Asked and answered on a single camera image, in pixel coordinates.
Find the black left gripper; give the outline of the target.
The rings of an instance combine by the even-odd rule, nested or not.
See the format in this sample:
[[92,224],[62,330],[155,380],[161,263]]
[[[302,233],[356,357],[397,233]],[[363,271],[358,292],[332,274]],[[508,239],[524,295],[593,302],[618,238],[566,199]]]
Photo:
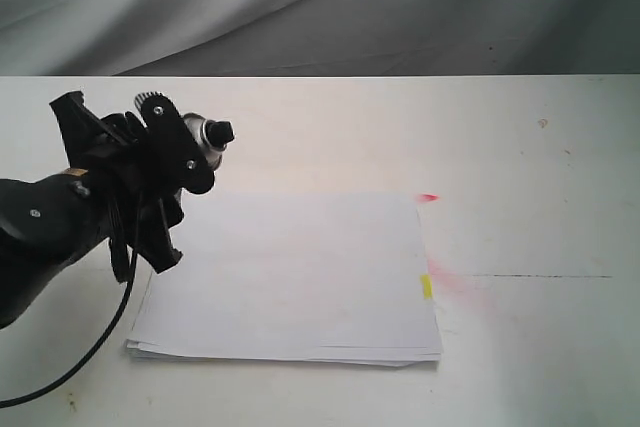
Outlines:
[[114,180],[130,245],[161,274],[182,259],[170,229],[183,220],[181,193],[209,192],[213,171],[174,103],[159,92],[137,95],[138,112],[103,118],[82,91],[50,102],[70,167],[100,170]]

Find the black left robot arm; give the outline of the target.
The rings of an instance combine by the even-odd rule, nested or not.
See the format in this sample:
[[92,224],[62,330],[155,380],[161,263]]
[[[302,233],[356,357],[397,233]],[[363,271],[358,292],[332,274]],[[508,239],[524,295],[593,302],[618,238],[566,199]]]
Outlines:
[[132,254],[157,273],[180,262],[170,230],[184,218],[181,194],[212,189],[233,127],[181,114],[158,92],[134,103],[135,112],[99,118],[80,91],[55,99],[68,168],[37,182],[2,180],[2,326],[102,242],[119,283],[133,278]]

